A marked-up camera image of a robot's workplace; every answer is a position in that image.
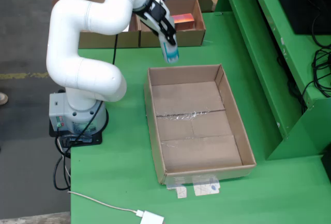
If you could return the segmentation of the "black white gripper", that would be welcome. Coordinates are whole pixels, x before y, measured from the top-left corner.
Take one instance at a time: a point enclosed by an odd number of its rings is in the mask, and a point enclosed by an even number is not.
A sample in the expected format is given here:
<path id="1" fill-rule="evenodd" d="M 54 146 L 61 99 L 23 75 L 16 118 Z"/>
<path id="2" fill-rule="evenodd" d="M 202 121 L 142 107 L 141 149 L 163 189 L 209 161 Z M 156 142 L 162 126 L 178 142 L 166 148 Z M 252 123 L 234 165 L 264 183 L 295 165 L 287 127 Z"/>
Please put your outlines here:
<path id="1" fill-rule="evenodd" d="M 158 33 L 162 34 L 170 45 L 177 45 L 174 21 L 171 17 L 166 16 L 167 11 L 163 0 L 147 0 L 141 7 L 134 9 L 133 12 L 143 20 L 158 22 Z"/>

